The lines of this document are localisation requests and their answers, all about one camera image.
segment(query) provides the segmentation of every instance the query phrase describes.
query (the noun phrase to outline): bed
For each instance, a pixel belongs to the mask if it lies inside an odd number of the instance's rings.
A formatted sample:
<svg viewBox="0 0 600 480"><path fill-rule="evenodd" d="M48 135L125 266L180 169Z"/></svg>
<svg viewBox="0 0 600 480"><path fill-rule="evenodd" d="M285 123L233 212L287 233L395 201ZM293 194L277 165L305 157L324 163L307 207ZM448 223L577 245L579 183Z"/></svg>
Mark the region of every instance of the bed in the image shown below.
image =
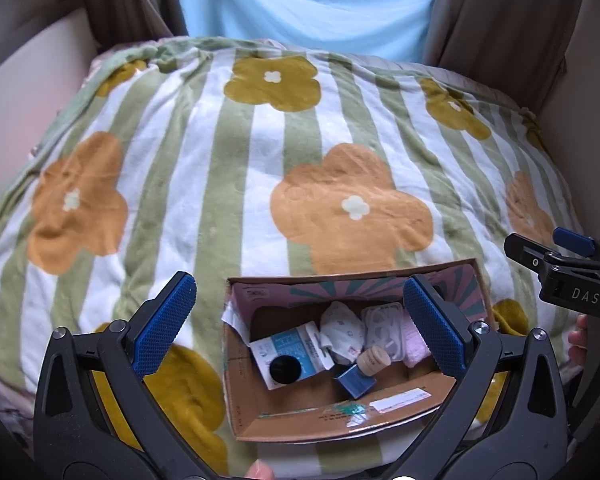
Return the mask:
<svg viewBox="0 0 600 480"><path fill-rule="evenodd" d="M365 206L350 210L351 197ZM579 370L566 353L574 313L539 301L536 278L502 251L510 232L551 244L555 226L581 230L536 118L463 76L271 40L116 49L0 192L0 399L28 438L53 328L128 319L188 270L199 296L163 375L177 388L150 389L207 463L236 475L260 457L279 478L386 464L424 420L344 444L235 441L220 380L224 280L476 256L501 330L547 330L567 381Z"/></svg>

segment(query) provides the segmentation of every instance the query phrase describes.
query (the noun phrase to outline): floral blanket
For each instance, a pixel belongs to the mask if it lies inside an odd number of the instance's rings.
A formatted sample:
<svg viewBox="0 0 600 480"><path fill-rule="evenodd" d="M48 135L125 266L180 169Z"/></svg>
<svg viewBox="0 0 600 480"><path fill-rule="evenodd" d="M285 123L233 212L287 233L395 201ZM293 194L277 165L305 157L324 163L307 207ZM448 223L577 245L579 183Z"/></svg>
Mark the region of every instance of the floral blanket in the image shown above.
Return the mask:
<svg viewBox="0 0 600 480"><path fill-rule="evenodd" d="M257 456L280 478L354 472L394 460L420 423L308 446L236 442L219 379L225 279L467 257L496 314L544 327L563 364L572 314L539 301L502 247L513 231L549 245L554 226L579 231L569 192L533 116L477 88L248 41L115 53L0 196L0 378L34 392L54 327L128 319L187 270L198 302L164 380L148 378L180 433L222 474Z"/></svg>

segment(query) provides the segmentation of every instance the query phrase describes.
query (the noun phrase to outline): striped blanket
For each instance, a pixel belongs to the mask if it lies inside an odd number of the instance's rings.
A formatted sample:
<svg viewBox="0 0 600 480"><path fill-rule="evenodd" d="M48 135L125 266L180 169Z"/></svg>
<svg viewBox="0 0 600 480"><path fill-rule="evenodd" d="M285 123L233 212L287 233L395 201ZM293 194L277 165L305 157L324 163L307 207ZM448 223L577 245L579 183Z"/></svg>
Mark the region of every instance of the striped blanket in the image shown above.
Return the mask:
<svg viewBox="0 0 600 480"><path fill-rule="evenodd" d="M233 475L257 456L280 478L369 468L420 426L308 446L235 441L219 379L225 279L467 257L496 314L546 329L564 364L574 316L539 301L538 280L502 246L514 231L549 245L554 226L579 231L568 189L531 114L459 81L271 42L115 53L0 195L0 378L34 392L54 327L128 319L187 270L197 304L168 380L148 384L196 451Z"/></svg>

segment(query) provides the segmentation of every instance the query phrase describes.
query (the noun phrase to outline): small blue box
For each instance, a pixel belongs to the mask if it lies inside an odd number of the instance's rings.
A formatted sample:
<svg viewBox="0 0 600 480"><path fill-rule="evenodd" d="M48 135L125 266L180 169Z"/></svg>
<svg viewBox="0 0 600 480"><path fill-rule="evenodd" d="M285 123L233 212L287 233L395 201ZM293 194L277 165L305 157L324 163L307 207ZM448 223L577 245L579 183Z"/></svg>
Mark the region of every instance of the small blue box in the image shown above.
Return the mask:
<svg viewBox="0 0 600 480"><path fill-rule="evenodd" d="M336 380L345 387L354 399L362 397L376 384L376 380L363 374L358 365L349 367L337 376Z"/></svg>

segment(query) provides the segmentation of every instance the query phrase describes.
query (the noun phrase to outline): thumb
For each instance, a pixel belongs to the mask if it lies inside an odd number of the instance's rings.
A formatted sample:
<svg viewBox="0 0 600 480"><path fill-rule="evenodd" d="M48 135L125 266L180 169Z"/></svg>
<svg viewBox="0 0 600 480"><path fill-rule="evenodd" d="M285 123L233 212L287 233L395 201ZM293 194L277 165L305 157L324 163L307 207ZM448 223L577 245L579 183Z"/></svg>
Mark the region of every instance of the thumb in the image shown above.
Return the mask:
<svg viewBox="0 0 600 480"><path fill-rule="evenodd" d="M248 469L246 478L253 478L255 480L274 480L273 469L265 464L262 460L256 460L251 467Z"/></svg>

